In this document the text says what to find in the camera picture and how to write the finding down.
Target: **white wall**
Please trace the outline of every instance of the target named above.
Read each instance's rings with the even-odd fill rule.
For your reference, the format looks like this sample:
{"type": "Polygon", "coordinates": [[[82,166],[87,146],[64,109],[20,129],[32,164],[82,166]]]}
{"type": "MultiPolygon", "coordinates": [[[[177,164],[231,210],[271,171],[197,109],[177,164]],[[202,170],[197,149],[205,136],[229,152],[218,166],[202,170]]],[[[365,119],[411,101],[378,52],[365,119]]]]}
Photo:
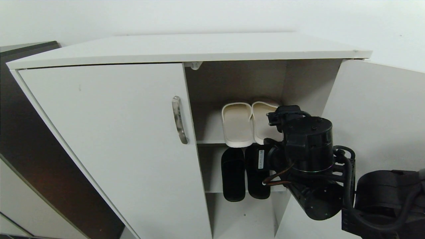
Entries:
{"type": "MultiPolygon", "coordinates": [[[[68,46],[125,34],[299,31],[371,49],[377,63],[425,72],[424,23],[425,1],[0,1],[0,46],[48,40],[68,46]]],[[[287,212],[303,213],[296,204],[287,212]]],[[[339,216],[301,217],[304,222],[284,222],[283,236],[352,237],[339,231],[339,216]]]]}

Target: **open cabinet door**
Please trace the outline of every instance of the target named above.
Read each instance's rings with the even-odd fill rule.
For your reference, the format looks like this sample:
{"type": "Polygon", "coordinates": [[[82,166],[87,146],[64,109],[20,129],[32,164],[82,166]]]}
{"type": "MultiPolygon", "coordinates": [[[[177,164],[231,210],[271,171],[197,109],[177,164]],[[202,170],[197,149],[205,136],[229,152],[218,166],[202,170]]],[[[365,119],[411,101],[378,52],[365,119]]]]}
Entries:
{"type": "Polygon", "coordinates": [[[322,117],[356,153],[356,179],[424,168],[425,74],[361,60],[341,64],[322,117]]]}
{"type": "Polygon", "coordinates": [[[45,123],[130,231],[143,239],[212,237],[183,64],[19,75],[45,123]],[[176,130],[175,96],[187,144],[176,130]]]}

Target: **black cable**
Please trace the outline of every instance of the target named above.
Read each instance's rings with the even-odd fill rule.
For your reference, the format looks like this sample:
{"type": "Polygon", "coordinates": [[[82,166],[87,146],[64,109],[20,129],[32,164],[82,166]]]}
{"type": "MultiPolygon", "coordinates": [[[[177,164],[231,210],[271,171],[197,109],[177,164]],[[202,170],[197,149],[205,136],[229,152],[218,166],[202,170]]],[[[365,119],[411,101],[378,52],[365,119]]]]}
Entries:
{"type": "Polygon", "coordinates": [[[300,114],[300,115],[304,115],[306,117],[310,117],[311,115],[305,111],[285,111],[282,114],[300,114]]]}
{"type": "MultiPolygon", "coordinates": [[[[348,152],[351,153],[351,159],[354,159],[353,157],[355,157],[354,151],[350,148],[344,147],[344,146],[335,146],[334,148],[336,149],[343,149],[343,150],[347,150],[348,152]]],[[[342,155],[342,158],[345,161],[345,168],[346,168],[346,186],[345,186],[345,192],[344,192],[344,200],[345,200],[345,205],[347,207],[347,210],[349,211],[350,215],[352,215],[354,217],[354,219],[356,219],[359,223],[365,225],[366,227],[375,230],[375,231],[379,231],[379,232],[392,232],[392,231],[396,231],[397,229],[401,228],[404,223],[406,222],[406,219],[409,215],[409,211],[413,205],[413,202],[415,200],[415,198],[418,196],[419,193],[421,193],[421,187],[417,186],[414,187],[410,193],[407,195],[406,200],[404,202],[404,205],[402,206],[402,209],[400,211],[400,214],[398,215],[397,219],[395,222],[391,223],[391,224],[386,224],[386,225],[377,225],[374,223],[371,223],[369,221],[367,221],[366,219],[364,219],[362,216],[360,216],[357,211],[354,209],[353,207],[353,202],[351,201],[351,186],[352,186],[352,165],[351,165],[351,161],[350,159],[348,159],[347,157],[342,155]]]]}

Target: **white cabinet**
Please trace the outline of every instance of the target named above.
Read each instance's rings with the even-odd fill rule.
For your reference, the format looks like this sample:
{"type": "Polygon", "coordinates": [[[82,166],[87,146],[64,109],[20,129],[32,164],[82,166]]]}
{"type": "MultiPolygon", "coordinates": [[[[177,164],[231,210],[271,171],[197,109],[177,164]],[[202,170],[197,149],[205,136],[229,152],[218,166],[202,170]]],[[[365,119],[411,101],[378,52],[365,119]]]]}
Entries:
{"type": "MultiPolygon", "coordinates": [[[[289,201],[282,186],[266,200],[248,195],[230,203],[222,195],[221,106],[257,97],[297,104],[335,120],[335,142],[351,146],[338,142],[342,129],[358,128],[339,114],[372,107],[373,102],[363,105],[367,97],[355,97],[362,97],[363,84],[381,74],[392,83],[410,77],[404,71],[386,75],[386,67],[361,61],[370,55],[297,33],[181,34],[110,37],[8,66],[64,149],[134,235],[282,238],[289,201]],[[190,62],[201,66],[184,68],[190,62]],[[181,99],[187,144],[176,130],[175,96],[181,99]]],[[[377,97],[383,99],[392,86],[382,85],[377,97]]]]}

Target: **cabinet shelf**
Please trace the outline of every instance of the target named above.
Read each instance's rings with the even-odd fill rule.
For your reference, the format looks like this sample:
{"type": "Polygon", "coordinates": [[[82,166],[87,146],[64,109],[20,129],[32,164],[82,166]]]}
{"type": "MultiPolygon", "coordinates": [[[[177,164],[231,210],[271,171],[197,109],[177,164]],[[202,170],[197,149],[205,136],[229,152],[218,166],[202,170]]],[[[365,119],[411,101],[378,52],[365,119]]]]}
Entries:
{"type": "MultiPolygon", "coordinates": [[[[223,192],[223,181],[221,178],[221,156],[227,148],[228,147],[226,146],[198,147],[199,162],[201,165],[204,190],[206,193],[223,192]]],[[[248,191],[246,174],[245,188],[246,191],[248,191]]],[[[284,186],[278,185],[271,187],[271,191],[286,191],[286,188],[284,186]]]]}
{"type": "Polygon", "coordinates": [[[254,199],[247,193],[242,201],[229,202],[222,193],[209,193],[206,199],[214,239],[275,238],[271,198],[254,199]]]}

